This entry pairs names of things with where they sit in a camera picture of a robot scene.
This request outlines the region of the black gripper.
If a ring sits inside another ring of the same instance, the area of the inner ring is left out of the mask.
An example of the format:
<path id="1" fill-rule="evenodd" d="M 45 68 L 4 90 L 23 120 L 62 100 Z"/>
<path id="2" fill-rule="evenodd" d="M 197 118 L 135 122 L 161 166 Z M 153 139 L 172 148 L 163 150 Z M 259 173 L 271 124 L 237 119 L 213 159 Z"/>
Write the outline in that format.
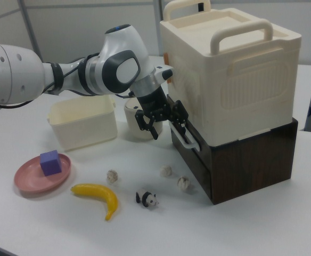
<path id="1" fill-rule="evenodd" d="M 159 134 L 153 124 L 169 120 L 180 134 L 185 134 L 189 115 L 180 100 L 174 102 L 170 108 L 161 86 L 149 95 L 137 97 L 137 100 L 142 109 L 137 110 L 135 119 L 141 131 L 149 131 L 153 139 L 157 140 Z M 144 117 L 149 118 L 150 121 L 147 123 Z"/>

